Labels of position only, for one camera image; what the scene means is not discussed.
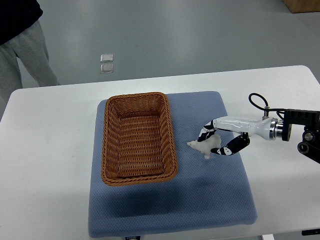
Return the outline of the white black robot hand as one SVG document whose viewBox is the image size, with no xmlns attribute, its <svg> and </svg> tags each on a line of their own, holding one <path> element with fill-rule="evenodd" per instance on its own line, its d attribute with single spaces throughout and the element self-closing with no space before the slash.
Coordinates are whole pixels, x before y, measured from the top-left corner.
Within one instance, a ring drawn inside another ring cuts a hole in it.
<svg viewBox="0 0 320 240">
<path fill-rule="evenodd" d="M 238 133 L 239 136 L 231 140 L 227 145 L 213 148 L 210 151 L 217 155 L 230 156 L 238 153 L 250 144 L 250 136 L 258 135 L 265 140 L 275 140 L 281 137 L 283 122 L 277 118 L 265 117 L 262 120 L 248 120 L 223 116 L 211 120 L 201 129 L 198 142 L 207 140 L 217 130 Z"/>
</svg>

